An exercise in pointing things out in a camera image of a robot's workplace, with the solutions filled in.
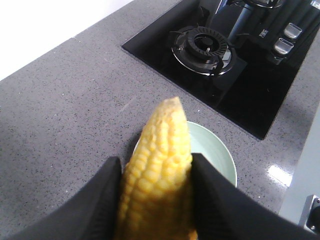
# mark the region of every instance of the glossy surface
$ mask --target glossy surface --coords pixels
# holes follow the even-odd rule
[[[320,105],[305,141],[305,145],[292,176],[290,188],[286,191],[279,215],[289,221],[301,223],[307,197],[320,197]]]
[[[283,33],[290,39],[296,39],[302,33],[302,29],[294,25],[292,22],[289,22]]]
[[[123,47],[255,137],[264,139],[319,29],[320,11],[305,0],[287,0],[273,9],[219,2],[183,0]],[[284,35],[288,22],[303,27],[294,43]],[[188,64],[175,57],[188,51],[193,56],[192,48],[176,46],[179,41],[172,39],[177,38],[177,32],[186,34],[186,29],[197,26],[220,32],[228,39],[229,48],[235,47],[231,69],[226,73],[199,74],[199,66],[191,64],[197,62],[194,58],[189,58],[192,60]],[[210,72],[207,64],[198,65]]]

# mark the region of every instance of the gas stove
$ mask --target gas stove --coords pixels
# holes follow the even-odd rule
[[[182,0],[122,47],[263,140],[320,26],[320,0]]]

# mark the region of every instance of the speckled countertop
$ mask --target speckled countertop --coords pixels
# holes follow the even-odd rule
[[[320,34],[265,140],[257,140],[121,48],[177,0],[135,0],[0,82],[0,239],[71,198],[109,156],[128,161],[159,101],[228,147],[238,188],[278,212],[320,101]]]

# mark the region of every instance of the corn on the cob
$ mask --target corn on the cob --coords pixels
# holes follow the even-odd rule
[[[158,105],[121,180],[115,240],[195,240],[191,145],[178,97]]]

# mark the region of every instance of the gray countertop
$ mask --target gray countertop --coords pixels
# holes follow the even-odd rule
[[[300,218],[304,216],[304,206],[307,197],[320,197],[320,105],[315,113],[313,123],[305,141],[299,162],[294,170],[292,182],[285,193],[279,215],[295,224],[302,224]]]
[[[0,238],[61,206],[106,158],[128,161],[153,108],[173,96],[230,150],[238,188],[279,211],[287,187],[268,169],[292,175],[299,160],[320,101],[320,35],[257,140],[121,48],[177,2],[135,0],[0,82]]]

